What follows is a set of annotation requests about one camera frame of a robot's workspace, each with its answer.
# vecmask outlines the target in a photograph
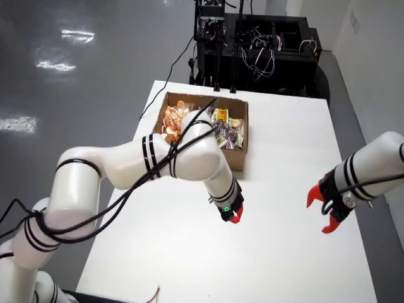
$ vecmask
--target white table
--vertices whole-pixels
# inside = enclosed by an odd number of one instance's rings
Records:
[[[154,83],[148,103],[161,87]],[[161,303],[376,302],[354,212],[324,235],[321,203],[306,209],[308,190],[341,161],[326,101],[177,83],[166,90],[249,102],[246,166],[236,174],[242,220],[223,222],[200,182],[149,182],[96,238],[77,291],[146,302],[160,284]],[[152,131],[164,95],[135,139]]]

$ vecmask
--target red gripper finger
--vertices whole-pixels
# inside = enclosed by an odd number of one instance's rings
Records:
[[[238,217],[236,217],[236,216],[232,216],[232,217],[230,218],[230,222],[232,222],[232,223],[234,223],[234,224],[237,224],[237,223],[240,222],[240,219],[239,219]]]
[[[239,210],[237,210],[237,216],[239,217],[239,219],[241,219],[241,215],[242,215],[242,211],[244,210],[244,207],[241,206]]]
[[[323,232],[325,234],[330,234],[332,233],[334,230],[336,230],[336,228],[340,226],[340,223],[338,223],[335,218],[333,216],[330,215],[330,225],[329,226],[325,226],[325,228],[323,228]]]
[[[315,199],[324,202],[324,198],[323,195],[321,194],[319,184],[313,186],[313,188],[310,189],[309,194],[307,195],[307,207],[309,207]]]

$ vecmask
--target cable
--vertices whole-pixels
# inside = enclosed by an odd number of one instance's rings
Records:
[[[1,234],[1,235],[0,235],[0,239],[2,239],[2,238],[4,238],[4,237],[7,237],[9,234],[12,234],[13,232],[16,232],[16,231],[21,227],[22,223],[25,222],[25,220],[29,220],[29,219],[33,218],[34,216],[35,216],[35,215],[32,214],[32,215],[29,215],[29,216],[24,217],[24,218],[17,224],[17,226],[16,226],[15,228],[13,228],[13,229],[11,229],[11,230],[9,230],[9,231],[7,231],[7,232]]]
[[[269,74],[266,74],[266,69],[267,69],[268,66],[270,65],[270,62],[271,62],[271,61],[272,61],[272,70],[271,70],[271,72],[270,72]],[[266,78],[272,76],[274,70],[275,70],[275,57],[274,57],[274,55],[273,55],[273,50],[271,50],[271,57],[270,57],[270,59],[268,60],[268,63],[266,64],[266,67],[265,67],[264,71],[261,72],[261,74],[258,76],[258,78],[255,79],[255,81],[258,81],[258,80],[260,79],[260,77],[262,77],[262,75],[263,75],[264,77],[266,77]]]
[[[175,168],[175,158],[176,155],[179,154],[180,152],[182,152],[183,150],[185,150],[186,148],[190,147],[191,145],[195,144],[196,142],[198,142],[199,140],[202,140],[203,138],[211,135],[212,133],[214,133],[216,131],[216,128],[212,128],[211,130],[199,135],[198,137],[190,140],[189,142],[183,144],[178,150],[178,144],[181,141],[182,137],[188,132],[189,128],[194,124],[195,120],[201,115],[201,113],[208,107],[210,106],[213,102],[217,101],[217,98],[214,98],[211,102],[209,102],[205,107],[203,107],[201,110],[199,110],[199,112],[193,117],[193,119],[191,119],[190,123],[188,124],[188,126],[185,128],[185,130],[183,130],[181,136],[179,137],[179,140],[176,142],[175,145],[170,147],[170,150],[167,154],[167,156],[165,156],[161,161],[159,161],[159,163],[156,164],[156,166],[154,166],[152,169],[150,169],[147,173],[145,173],[142,177],[140,177],[135,184],[129,188],[124,194],[122,194],[112,205],[110,205],[108,208],[106,208],[104,211],[101,211],[99,214],[89,218],[88,220],[85,220],[84,222],[81,222],[73,227],[67,228],[67,229],[63,229],[63,230],[54,230],[54,229],[50,229],[48,226],[46,226],[45,222],[44,222],[44,216],[43,213],[40,212],[36,212],[34,213],[34,217],[38,223],[39,228],[41,229],[41,231],[48,237],[50,237],[52,240],[54,241],[58,241],[60,243],[65,243],[65,244],[72,244],[72,243],[79,243],[79,242],[83,242],[85,240],[91,239],[92,237],[95,237],[96,235],[98,235],[99,233],[101,233],[103,230],[105,230],[114,220],[115,218],[118,216],[118,214],[121,212],[121,210],[123,209],[126,201],[129,199],[131,193],[138,188],[139,186],[143,185],[145,182],[147,182],[148,180],[150,180],[152,178],[153,175],[156,174],[156,172],[158,172],[159,170],[161,170],[164,166],[166,166],[167,164],[171,165],[171,160],[174,159],[174,168]],[[61,235],[61,234],[65,234],[68,232],[72,232],[80,227],[83,227],[93,221],[95,221],[96,219],[104,216],[106,213],[110,212],[113,208],[115,208],[118,204],[120,203],[118,209],[116,210],[116,212],[111,216],[110,219],[108,219],[108,221],[102,225],[102,227],[100,227],[99,229],[97,229],[96,231],[92,232],[91,234],[88,234],[87,236],[84,236],[82,238],[79,239],[62,239],[60,237],[57,237],[57,235]]]
[[[31,215],[32,211],[30,211],[28,208],[25,207],[25,205],[19,200],[19,199],[14,199],[10,204],[8,205],[6,211],[0,218],[0,224],[3,222],[4,218],[6,218],[6,215],[9,213],[9,211],[12,209],[13,205],[15,203],[18,203],[18,205],[25,211],[27,214]]]
[[[257,65],[258,59],[259,59],[261,53],[263,52],[263,50],[264,50],[264,47],[261,49],[261,52],[259,52],[258,57],[257,57],[257,59],[255,60],[255,64],[254,64],[254,65]]]
[[[142,115],[140,115],[139,121],[140,121],[140,119],[143,117],[143,115],[145,114],[145,112],[147,111],[147,109],[151,106],[151,104],[154,103],[154,101],[156,100],[157,96],[158,96],[163,90],[165,90],[165,87],[167,86],[167,83],[169,82],[170,77],[171,77],[172,68],[173,68],[174,65],[179,61],[179,59],[182,57],[182,55],[187,51],[187,49],[188,49],[188,47],[189,47],[189,44],[191,44],[191,42],[192,42],[193,39],[194,39],[194,36],[192,36],[192,38],[191,38],[190,41],[188,42],[187,47],[184,49],[184,51],[181,52],[181,55],[179,55],[179,57],[177,58],[177,60],[175,60],[174,63],[171,65],[170,73],[169,73],[169,76],[167,77],[167,81],[165,82],[164,87],[163,87],[161,90],[158,91],[158,93],[154,96],[154,98],[153,98],[153,100],[150,102],[150,104],[147,105],[147,107],[146,107],[145,110],[143,111]]]
[[[389,181],[394,181],[394,180],[399,180],[399,179],[404,179],[404,174],[398,174],[398,175],[390,175],[388,177],[380,177],[380,178],[374,178],[369,181],[365,182],[360,182],[351,186],[344,187],[343,189],[338,191],[338,194],[343,194],[347,191],[351,191],[355,188],[362,187],[362,186],[367,186],[367,185],[374,185],[374,184],[379,184],[379,183],[384,183],[384,182],[389,182]],[[330,210],[333,208],[334,202],[329,201],[327,203],[323,203],[321,205],[321,213],[323,215],[327,215]]]
[[[225,3],[226,3],[228,6],[230,6],[231,8],[237,9],[237,6],[234,6],[233,4],[228,3],[227,1],[225,1]]]
[[[311,47],[311,42],[314,42],[316,44],[316,46],[315,46],[315,48],[313,50],[313,53],[315,53],[316,50],[317,50],[317,42],[315,40],[313,40],[313,39],[303,40],[302,43],[300,43],[300,45],[299,45],[299,52],[300,52],[300,48],[302,47],[302,44],[305,43],[305,42],[308,42],[310,44],[310,47]]]
[[[344,187],[343,189],[340,189],[338,191],[338,194],[343,194],[343,193],[345,193],[347,191],[350,191],[350,190],[358,188],[358,187],[363,187],[363,186],[373,185],[373,184],[379,184],[379,183],[384,183],[384,182],[389,182],[389,181],[394,181],[394,180],[399,180],[399,179],[404,179],[404,174],[390,175],[390,176],[387,176],[387,177],[374,178],[374,179],[371,179],[369,181],[356,183],[354,185],[347,186],[347,187]]]
[[[14,254],[12,252],[6,252],[5,254],[0,254],[0,259],[10,258],[10,257],[13,257],[13,256],[14,256]]]
[[[154,299],[156,299],[156,302],[158,302],[159,293],[160,293],[160,286],[157,287],[157,290],[156,290],[154,296],[149,301],[147,301],[146,303],[152,303],[154,301]]]
[[[198,44],[198,41],[195,42],[194,50],[192,51],[192,59],[194,59],[194,61],[195,61],[195,48],[196,48],[196,45],[197,45],[197,44]]]

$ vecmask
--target wall outlet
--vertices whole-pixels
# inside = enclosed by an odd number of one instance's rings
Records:
[[[353,30],[355,31],[355,33],[358,33],[358,30],[360,27],[360,20],[354,11],[351,11],[350,21],[351,21]]]

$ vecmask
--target gray floor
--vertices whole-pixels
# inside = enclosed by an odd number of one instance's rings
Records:
[[[165,79],[193,34],[193,9],[187,0],[0,1],[0,213],[14,197],[32,206],[48,196],[69,147],[132,139],[153,80]],[[190,56],[172,81],[187,83]],[[334,56],[323,52],[320,65],[345,158],[363,135]],[[104,182],[100,209],[111,192]],[[22,216],[13,210],[0,232]],[[379,302],[403,300],[404,252],[384,199],[357,216]],[[91,246],[63,246],[44,270],[74,290]]]

